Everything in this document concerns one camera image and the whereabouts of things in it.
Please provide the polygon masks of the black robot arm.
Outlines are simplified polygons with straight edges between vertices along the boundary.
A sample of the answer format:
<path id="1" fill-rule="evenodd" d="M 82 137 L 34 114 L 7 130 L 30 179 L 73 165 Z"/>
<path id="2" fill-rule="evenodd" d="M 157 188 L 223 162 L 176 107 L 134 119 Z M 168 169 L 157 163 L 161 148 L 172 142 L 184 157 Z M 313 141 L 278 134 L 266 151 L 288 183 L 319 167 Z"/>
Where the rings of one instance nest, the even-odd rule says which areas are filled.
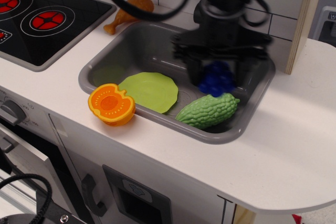
<path id="1" fill-rule="evenodd" d="M 257 31 L 243 27 L 244 20 L 251 27 L 264 24 L 267 18 L 250 22 L 245 13 L 251 0 L 200 0 L 194 11 L 198 29 L 186 31 L 172 37 L 174 56 L 186 65 L 188 77 L 193 85 L 200 84 L 205 75 L 203 61 L 233 60 L 236 76 L 241 82 L 241 73 L 249 70 L 250 63 L 268 60 L 267 46 L 272 39 Z M 269 12 L 264 0 L 255 0 Z"/>

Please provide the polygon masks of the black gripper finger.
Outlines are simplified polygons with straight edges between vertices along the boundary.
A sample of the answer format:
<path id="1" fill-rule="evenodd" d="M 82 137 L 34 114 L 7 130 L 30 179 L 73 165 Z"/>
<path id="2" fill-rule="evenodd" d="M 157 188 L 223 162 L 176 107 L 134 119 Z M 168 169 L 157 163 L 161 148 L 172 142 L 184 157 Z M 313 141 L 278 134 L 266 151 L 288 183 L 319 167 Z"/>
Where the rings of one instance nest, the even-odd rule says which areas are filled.
<path id="1" fill-rule="evenodd" d="M 197 86 L 203 76 L 203 65 L 200 60 L 187 60 L 186 62 L 188 77 L 190 82 Z"/>
<path id="2" fill-rule="evenodd" d="M 257 64 L 258 60 L 253 58 L 235 61 L 234 77 L 236 87 L 247 87 Z"/>

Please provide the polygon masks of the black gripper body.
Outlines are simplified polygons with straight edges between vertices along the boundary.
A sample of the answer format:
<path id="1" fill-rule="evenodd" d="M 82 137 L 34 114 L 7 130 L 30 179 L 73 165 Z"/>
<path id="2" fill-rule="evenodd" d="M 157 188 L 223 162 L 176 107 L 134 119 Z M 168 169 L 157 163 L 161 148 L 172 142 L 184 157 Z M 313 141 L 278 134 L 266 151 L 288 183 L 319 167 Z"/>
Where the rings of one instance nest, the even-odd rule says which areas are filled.
<path id="1" fill-rule="evenodd" d="M 174 57 L 183 61 L 194 59 L 243 59 L 268 57 L 267 47 L 272 42 L 269 35 L 248 29 L 241 25 L 244 21 L 250 27 L 258 27 L 265 21 L 250 22 L 245 16 L 234 17 L 194 17 L 198 29 L 171 37 Z"/>

